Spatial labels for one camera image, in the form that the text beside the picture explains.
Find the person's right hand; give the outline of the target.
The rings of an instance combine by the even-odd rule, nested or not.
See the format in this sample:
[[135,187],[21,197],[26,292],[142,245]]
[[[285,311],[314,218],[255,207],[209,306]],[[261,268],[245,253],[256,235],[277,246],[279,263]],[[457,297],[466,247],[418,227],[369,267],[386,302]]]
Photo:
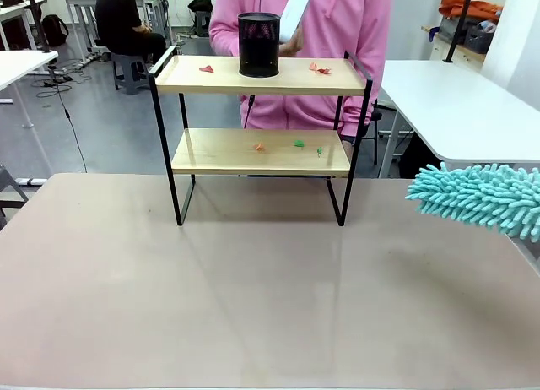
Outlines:
[[280,57],[295,57],[304,46],[303,29],[299,26],[289,41],[279,46],[278,55]]

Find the white paper card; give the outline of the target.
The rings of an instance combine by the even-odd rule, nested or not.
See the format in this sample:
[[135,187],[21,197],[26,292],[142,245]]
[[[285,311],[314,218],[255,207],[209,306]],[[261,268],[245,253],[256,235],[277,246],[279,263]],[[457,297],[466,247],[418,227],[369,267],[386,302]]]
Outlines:
[[288,0],[280,18],[279,42],[289,42],[305,14],[310,0]]

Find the teal microfibre duster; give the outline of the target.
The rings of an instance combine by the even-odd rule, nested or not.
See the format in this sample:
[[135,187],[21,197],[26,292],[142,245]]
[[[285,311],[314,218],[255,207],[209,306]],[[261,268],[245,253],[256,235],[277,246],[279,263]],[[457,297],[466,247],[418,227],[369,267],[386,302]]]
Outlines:
[[487,164],[450,170],[444,162],[427,165],[409,185],[406,199],[419,202],[421,214],[540,242],[538,168]]

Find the black mesh pen cup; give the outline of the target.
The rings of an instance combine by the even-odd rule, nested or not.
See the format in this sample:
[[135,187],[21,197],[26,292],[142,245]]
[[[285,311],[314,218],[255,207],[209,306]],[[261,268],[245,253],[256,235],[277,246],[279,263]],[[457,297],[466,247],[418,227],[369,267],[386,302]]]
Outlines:
[[278,75],[280,17],[249,12],[238,15],[241,75],[270,78]]

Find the person in pink hoodie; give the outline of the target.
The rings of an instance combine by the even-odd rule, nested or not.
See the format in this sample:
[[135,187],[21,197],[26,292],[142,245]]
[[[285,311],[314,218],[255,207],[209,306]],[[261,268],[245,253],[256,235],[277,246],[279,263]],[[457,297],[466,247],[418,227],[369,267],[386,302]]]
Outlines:
[[[238,15],[281,14],[288,0],[216,0],[209,27],[210,44],[220,56],[239,54]],[[310,0],[301,27],[304,46],[295,57],[357,57],[373,80],[376,100],[386,61],[391,0]],[[353,143],[366,127],[358,125],[363,99],[323,95],[257,95],[240,97],[240,121],[253,129],[333,129]]]

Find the grey plastic stool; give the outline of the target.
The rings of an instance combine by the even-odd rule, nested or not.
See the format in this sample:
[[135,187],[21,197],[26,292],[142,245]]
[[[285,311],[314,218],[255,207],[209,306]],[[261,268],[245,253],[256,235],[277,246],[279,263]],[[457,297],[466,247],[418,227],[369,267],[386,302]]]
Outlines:
[[111,53],[114,87],[135,95],[140,89],[149,89],[149,76],[145,60],[140,56]]

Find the black stand pole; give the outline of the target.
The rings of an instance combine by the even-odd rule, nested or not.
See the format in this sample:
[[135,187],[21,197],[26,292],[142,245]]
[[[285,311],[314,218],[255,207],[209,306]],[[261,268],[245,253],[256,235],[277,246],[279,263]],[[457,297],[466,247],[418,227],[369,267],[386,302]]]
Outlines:
[[29,3],[30,3],[30,10],[32,12],[32,17],[35,22],[35,27],[37,29],[37,33],[40,39],[42,51],[45,53],[48,53],[51,51],[51,48],[48,45],[46,35],[43,30],[43,26],[41,24],[41,15],[39,14],[38,4],[36,0],[29,0]]
[[472,0],[464,0],[464,4],[463,4],[463,7],[462,7],[462,13],[461,13],[461,15],[459,17],[459,20],[457,22],[456,30],[455,30],[454,35],[452,37],[450,48],[448,50],[446,58],[444,59],[444,62],[446,62],[446,63],[452,63],[452,58],[453,58],[454,52],[456,50],[456,46],[458,44],[460,34],[462,32],[462,27],[463,27],[463,25],[465,23],[465,20],[466,20],[466,17],[467,17],[467,11],[469,9],[471,1]]

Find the large white table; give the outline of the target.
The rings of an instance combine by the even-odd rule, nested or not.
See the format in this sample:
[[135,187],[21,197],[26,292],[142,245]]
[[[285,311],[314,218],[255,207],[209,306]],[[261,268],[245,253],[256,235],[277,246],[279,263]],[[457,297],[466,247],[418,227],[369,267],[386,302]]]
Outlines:
[[397,109],[379,176],[402,124],[451,164],[540,164],[540,111],[480,73],[444,61],[388,60],[381,88]]

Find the seated person in black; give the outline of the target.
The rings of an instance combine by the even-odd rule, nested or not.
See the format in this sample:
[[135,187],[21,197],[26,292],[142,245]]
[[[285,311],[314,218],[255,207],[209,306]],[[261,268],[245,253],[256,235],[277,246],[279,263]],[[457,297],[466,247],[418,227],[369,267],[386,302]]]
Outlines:
[[112,53],[151,57],[155,64],[165,53],[165,38],[139,17],[136,0],[96,0],[98,36]]

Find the orange cloth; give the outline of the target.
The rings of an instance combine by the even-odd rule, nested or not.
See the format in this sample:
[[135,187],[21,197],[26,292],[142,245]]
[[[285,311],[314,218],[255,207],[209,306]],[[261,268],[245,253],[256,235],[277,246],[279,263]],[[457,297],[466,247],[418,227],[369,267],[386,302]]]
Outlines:
[[[441,0],[439,13],[446,18],[460,17],[466,0]],[[492,20],[498,23],[503,7],[485,1],[472,0],[467,9],[467,17]]]

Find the grey storage crate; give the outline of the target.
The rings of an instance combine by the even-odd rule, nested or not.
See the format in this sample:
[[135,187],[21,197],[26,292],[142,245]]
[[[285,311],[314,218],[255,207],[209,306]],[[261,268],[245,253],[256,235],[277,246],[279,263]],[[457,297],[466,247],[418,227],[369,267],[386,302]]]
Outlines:
[[483,30],[479,25],[469,27],[464,46],[478,54],[486,54],[494,38],[494,31]]

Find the black backpack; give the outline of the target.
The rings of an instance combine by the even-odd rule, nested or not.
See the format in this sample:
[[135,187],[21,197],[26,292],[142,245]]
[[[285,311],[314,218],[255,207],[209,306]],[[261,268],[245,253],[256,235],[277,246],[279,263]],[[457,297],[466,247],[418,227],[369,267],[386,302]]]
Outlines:
[[58,47],[66,43],[69,30],[59,16],[48,14],[43,18],[42,26],[50,47]]

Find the small white table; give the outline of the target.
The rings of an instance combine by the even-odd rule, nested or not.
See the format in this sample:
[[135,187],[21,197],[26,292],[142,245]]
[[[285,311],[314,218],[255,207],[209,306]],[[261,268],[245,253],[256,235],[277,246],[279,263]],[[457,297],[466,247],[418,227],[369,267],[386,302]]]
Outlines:
[[23,128],[32,128],[28,112],[24,107],[17,82],[38,67],[46,65],[58,57],[56,51],[37,50],[0,51],[0,91],[8,89],[13,103],[23,116]]

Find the two-tier wooden metal-frame shelf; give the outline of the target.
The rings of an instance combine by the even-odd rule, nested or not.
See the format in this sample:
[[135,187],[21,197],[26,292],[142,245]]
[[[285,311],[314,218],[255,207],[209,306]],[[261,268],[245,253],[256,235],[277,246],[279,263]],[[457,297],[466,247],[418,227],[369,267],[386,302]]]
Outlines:
[[[330,74],[310,70],[330,68]],[[213,73],[199,68],[210,65]],[[257,130],[247,128],[196,128],[188,123],[187,94],[360,96],[359,124],[365,123],[373,80],[357,57],[283,58],[279,73],[270,78],[249,78],[239,72],[238,57],[180,55],[171,46],[148,73],[159,140],[175,214],[183,225],[197,176],[319,176],[326,180],[337,223],[344,225],[358,157],[348,157],[338,130]],[[176,94],[181,108],[183,134],[174,153],[169,151],[160,94]],[[296,148],[302,140],[304,148]],[[254,145],[263,143],[265,152]],[[316,150],[322,147],[323,154]]]

